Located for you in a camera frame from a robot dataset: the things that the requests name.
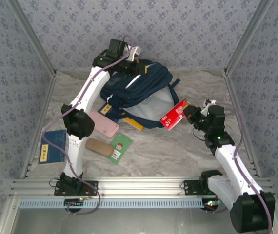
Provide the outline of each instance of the white sticker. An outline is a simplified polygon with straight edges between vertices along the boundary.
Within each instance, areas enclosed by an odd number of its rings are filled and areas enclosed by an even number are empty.
[[[119,158],[120,154],[121,153],[119,151],[114,150],[111,157],[114,158],[115,160],[117,160]]]

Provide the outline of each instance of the green card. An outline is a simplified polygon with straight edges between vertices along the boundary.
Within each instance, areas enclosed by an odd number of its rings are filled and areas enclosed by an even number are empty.
[[[111,145],[114,148],[114,152],[111,156],[108,157],[108,159],[118,164],[121,157],[123,157],[124,153],[131,145],[131,143],[133,143],[133,140],[129,139],[121,133],[117,133],[113,141],[111,142]]]

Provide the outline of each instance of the patterned wallpaper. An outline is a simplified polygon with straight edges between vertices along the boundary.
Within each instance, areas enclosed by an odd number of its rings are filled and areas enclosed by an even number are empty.
[[[131,35],[170,67],[226,66],[259,0],[19,0],[57,69],[89,69]]]
[[[231,75],[264,176],[278,199],[278,0]]]
[[[5,0],[0,0],[0,212],[18,178],[50,76]]]

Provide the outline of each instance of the marble floor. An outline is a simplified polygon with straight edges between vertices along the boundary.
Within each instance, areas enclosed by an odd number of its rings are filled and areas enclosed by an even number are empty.
[[[229,102],[229,94],[222,76],[222,70],[170,70],[174,79],[181,82],[175,87],[179,99],[186,98],[201,106],[206,98]],[[43,124],[55,120],[60,114],[61,106],[69,104],[78,94],[89,72],[57,72],[57,80],[52,93],[48,111]],[[98,97],[93,109],[98,110],[104,101]],[[226,108],[226,131],[236,143],[239,142],[239,129],[234,111]],[[105,157],[87,149],[84,152],[84,175],[101,176],[199,176],[202,171],[220,169],[220,163],[212,156],[205,144],[192,134],[193,127],[183,119],[171,131],[162,129],[143,129],[142,131],[126,122],[119,122],[119,132],[133,140],[119,164],[114,164]],[[65,129],[63,120],[51,130]],[[199,137],[203,135],[195,130]],[[112,139],[94,131],[92,138],[110,143]],[[29,177],[58,177],[64,163],[38,165],[40,141],[33,162],[28,172]],[[250,169],[246,150],[242,145],[239,154]]]

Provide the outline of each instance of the red card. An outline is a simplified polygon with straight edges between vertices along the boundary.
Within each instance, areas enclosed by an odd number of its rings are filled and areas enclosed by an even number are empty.
[[[184,112],[183,109],[188,106],[187,100],[182,100],[180,103],[178,103],[170,112],[168,112],[166,115],[164,115],[160,121],[161,123],[168,129],[171,130],[176,124],[180,122],[180,120],[183,119]]]

